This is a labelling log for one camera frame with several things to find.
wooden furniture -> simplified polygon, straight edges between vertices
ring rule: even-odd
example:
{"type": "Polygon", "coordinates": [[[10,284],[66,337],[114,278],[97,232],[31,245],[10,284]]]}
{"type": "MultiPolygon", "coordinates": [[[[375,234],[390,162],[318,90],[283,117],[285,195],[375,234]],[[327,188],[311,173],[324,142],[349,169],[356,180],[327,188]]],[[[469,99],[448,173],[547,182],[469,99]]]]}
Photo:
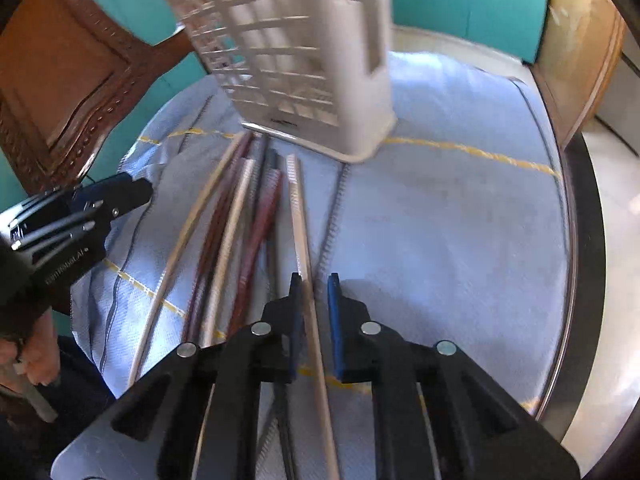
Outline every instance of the wooden furniture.
{"type": "Polygon", "coordinates": [[[625,22],[611,0],[549,0],[531,72],[561,149],[595,114],[624,33],[625,22]]]}
{"type": "Polygon", "coordinates": [[[0,34],[0,147],[27,193],[81,180],[106,137],[193,48],[150,46],[93,0],[22,0],[0,34]]]}

brown wooden chair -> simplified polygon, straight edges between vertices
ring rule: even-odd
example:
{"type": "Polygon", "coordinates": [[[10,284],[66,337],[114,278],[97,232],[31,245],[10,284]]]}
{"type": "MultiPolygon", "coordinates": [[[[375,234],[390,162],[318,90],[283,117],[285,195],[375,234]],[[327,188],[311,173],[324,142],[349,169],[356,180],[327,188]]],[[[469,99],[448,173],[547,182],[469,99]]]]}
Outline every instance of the brown wooden chair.
{"type": "Polygon", "coordinates": [[[0,34],[0,147],[27,193],[84,177],[110,131],[193,47],[138,40],[93,0],[22,0],[0,34]]]}

wooden chopstick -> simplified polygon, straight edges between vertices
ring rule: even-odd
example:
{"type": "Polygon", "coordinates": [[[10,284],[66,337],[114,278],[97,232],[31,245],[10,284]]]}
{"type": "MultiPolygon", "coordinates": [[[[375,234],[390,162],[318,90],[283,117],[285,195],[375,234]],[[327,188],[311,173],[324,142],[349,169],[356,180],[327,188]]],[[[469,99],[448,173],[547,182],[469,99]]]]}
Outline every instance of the wooden chopstick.
{"type": "Polygon", "coordinates": [[[293,237],[296,245],[296,259],[298,261],[298,272],[302,277],[303,316],[305,319],[306,341],[308,355],[311,359],[310,364],[313,370],[314,385],[316,387],[316,407],[318,409],[318,415],[320,416],[327,478],[330,480],[339,480],[340,468],[338,466],[338,453],[335,449],[329,398],[324,380],[324,365],[322,364],[316,300],[314,299],[311,282],[311,259],[309,257],[306,236],[304,193],[300,179],[300,164],[295,154],[287,156],[287,177],[289,179],[289,199],[293,222],[293,237]]]}
{"type": "Polygon", "coordinates": [[[226,218],[231,210],[231,203],[234,200],[236,185],[243,163],[244,160],[231,162],[225,179],[220,183],[222,189],[209,222],[209,229],[202,245],[198,267],[196,267],[196,276],[191,288],[191,299],[187,306],[187,316],[182,327],[182,338],[180,340],[182,343],[191,341],[197,344],[200,340],[204,304],[209,297],[213,272],[220,252],[220,245],[222,244],[222,235],[225,231],[226,218]]]}
{"type": "Polygon", "coordinates": [[[169,259],[167,260],[166,267],[164,268],[164,272],[160,277],[160,283],[158,285],[158,290],[156,290],[156,294],[151,302],[151,307],[149,308],[149,313],[146,316],[145,327],[140,336],[140,341],[138,342],[138,348],[136,349],[136,354],[133,358],[133,362],[131,364],[131,370],[129,371],[129,383],[128,386],[131,387],[133,383],[138,378],[138,374],[140,373],[140,367],[142,365],[142,358],[145,354],[146,345],[149,340],[149,336],[153,329],[153,326],[156,323],[156,318],[158,317],[158,311],[160,309],[160,305],[162,304],[162,300],[164,300],[164,295],[166,294],[169,286],[173,283],[174,280],[174,272],[178,266],[178,261],[180,260],[180,256],[184,251],[184,248],[193,233],[193,230],[196,227],[196,220],[202,214],[211,194],[213,193],[216,184],[220,180],[223,171],[228,165],[229,161],[233,157],[233,154],[236,150],[236,147],[240,144],[240,142],[244,139],[245,136],[251,135],[247,132],[236,135],[234,140],[231,142],[229,147],[226,149],[226,152],[220,159],[220,162],[216,166],[215,170],[211,173],[209,180],[205,184],[204,188],[198,195],[196,202],[191,206],[191,210],[189,211],[189,215],[182,225],[182,229],[180,230],[180,234],[178,235],[178,241],[174,246],[174,250],[169,255],[169,259]]]}
{"type": "Polygon", "coordinates": [[[218,314],[220,312],[220,301],[222,300],[223,287],[225,285],[226,270],[231,257],[231,249],[233,248],[236,238],[236,230],[244,207],[244,200],[247,197],[247,189],[251,182],[255,161],[249,159],[244,163],[242,168],[242,178],[238,184],[234,202],[231,205],[231,212],[226,221],[225,233],[222,237],[222,245],[218,253],[218,262],[216,263],[216,272],[213,275],[213,283],[207,301],[207,311],[205,315],[205,327],[202,333],[202,347],[211,346],[214,340],[216,324],[218,322],[218,314]]]}

human hand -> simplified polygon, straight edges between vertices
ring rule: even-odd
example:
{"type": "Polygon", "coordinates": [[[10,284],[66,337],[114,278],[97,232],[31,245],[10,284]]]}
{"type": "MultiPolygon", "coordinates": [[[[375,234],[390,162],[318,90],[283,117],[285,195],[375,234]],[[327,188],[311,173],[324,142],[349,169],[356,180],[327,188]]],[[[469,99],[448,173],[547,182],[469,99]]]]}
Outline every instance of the human hand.
{"type": "MultiPolygon", "coordinates": [[[[17,355],[15,343],[0,339],[0,365],[12,364],[17,355]]],[[[20,355],[24,373],[32,384],[49,384],[60,373],[60,350],[51,309],[40,316],[33,325],[33,333],[20,355]]],[[[0,384],[22,393],[19,384],[0,374],[0,384]]]]}

blue cloth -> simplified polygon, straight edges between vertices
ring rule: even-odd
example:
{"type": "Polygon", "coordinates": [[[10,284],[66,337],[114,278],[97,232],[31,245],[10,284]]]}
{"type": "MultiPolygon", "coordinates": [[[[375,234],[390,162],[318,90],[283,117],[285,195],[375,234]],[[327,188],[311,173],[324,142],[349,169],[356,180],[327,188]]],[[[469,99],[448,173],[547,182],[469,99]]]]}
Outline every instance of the blue cloth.
{"type": "MultiPolygon", "coordinates": [[[[373,158],[355,166],[281,140],[297,153],[305,183],[309,247],[324,364],[332,373],[326,278],[404,338],[457,342],[513,397],[534,408],[554,362],[564,316],[567,220],[554,137],[535,91],[433,54],[392,54],[398,124],[373,158]]],[[[177,234],[210,171],[240,130],[231,102],[207,77],[149,123],[122,169],[149,178],[154,198],[120,219],[108,261],[73,290],[74,335],[119,396],[177,234]]],[[[217,197],[201,216],[161,310],[143,370],[179,342],[195,267],[217,197]]],[[[279,293],[296,270],[286,188],[276,218],[279,293]]],[[[236,248],[222,304],[226,325],[236,288],[236,248]]],[[[251,319],[268,296],[258,265],[251,319]]],[[[270,391],[264,388],[264,409],[270,391]]],[[[374,478],[370,397],[330,387],[342,476],[374,478]]],[[[301,478],[324,479],[312,379],[290,387],[301,478]]],[[[282,478],[277,439],[258,459],[260,478],[282,478]]]]}

